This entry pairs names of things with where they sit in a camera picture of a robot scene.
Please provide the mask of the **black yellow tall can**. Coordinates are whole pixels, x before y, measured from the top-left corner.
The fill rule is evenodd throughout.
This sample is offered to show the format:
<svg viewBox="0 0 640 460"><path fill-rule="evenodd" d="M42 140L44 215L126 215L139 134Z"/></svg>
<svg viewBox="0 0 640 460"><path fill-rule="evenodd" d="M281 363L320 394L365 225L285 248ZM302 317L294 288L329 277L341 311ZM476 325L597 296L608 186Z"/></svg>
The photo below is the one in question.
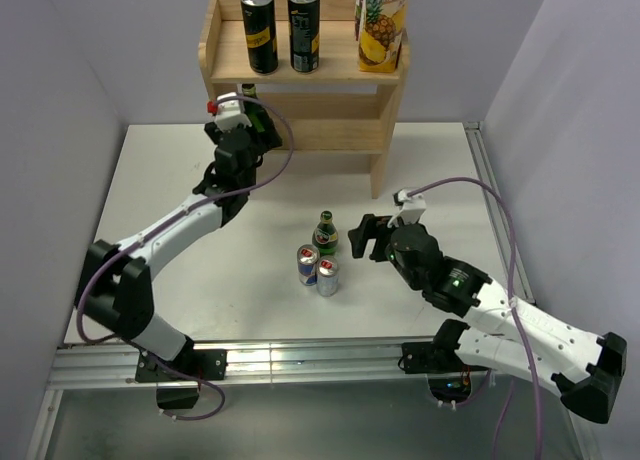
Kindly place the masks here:
<svg viewBox="0 0 640 460"><path fill-rule="evenodd" d="M251 69L261 75L278 68L275 0L241 0Z"/></svg>

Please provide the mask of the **dark grey can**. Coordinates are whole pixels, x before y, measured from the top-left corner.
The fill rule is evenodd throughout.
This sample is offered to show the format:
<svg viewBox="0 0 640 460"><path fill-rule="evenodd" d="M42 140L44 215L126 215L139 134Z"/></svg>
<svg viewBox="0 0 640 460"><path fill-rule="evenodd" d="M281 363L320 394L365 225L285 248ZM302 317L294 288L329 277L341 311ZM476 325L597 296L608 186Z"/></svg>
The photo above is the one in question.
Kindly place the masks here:
<svg viewBox="0 0 640 460"><path fill-rule="evenodd" d="M320 0L287 0L290 62L298 73L319 66Z"/></svg>

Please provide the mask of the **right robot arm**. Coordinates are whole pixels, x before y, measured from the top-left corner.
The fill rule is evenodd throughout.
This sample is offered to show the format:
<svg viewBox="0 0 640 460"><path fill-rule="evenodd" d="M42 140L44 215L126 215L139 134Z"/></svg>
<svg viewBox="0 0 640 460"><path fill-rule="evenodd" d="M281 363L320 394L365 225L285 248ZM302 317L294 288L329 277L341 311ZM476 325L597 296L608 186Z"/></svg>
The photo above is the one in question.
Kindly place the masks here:
<svg viewBox="0 0 640 460"><path fill-rule="evenodd" d="M420 223L391 226L366 214L349 231L353 257L369 242L413 291L448 314L429 342L402 346L408 374L492 369L537 383L579 417L609 422L626 368L627 342L573 327L536 306L509 300L506 289L473 265L446 256Z"/></svg>

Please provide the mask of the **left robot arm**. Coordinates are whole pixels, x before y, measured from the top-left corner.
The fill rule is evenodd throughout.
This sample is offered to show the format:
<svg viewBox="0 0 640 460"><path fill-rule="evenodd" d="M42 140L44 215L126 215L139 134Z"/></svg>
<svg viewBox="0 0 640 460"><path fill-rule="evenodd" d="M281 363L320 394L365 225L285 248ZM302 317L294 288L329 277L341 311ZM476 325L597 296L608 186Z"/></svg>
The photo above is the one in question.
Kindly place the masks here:
<svg viewBox="0 0 640 460"><path fill-rule="evenodd" d="M139 234L116 244L94 242L74 300L78 318L88 316L148 351L172 379L195 375L202 366L193 340L156 312L153 280L193 243L238 215L257 185L264 155L283 144L267 111L251 103L242 113L217 113L205 132L215 145L214 160L192 193Z"/></svg>

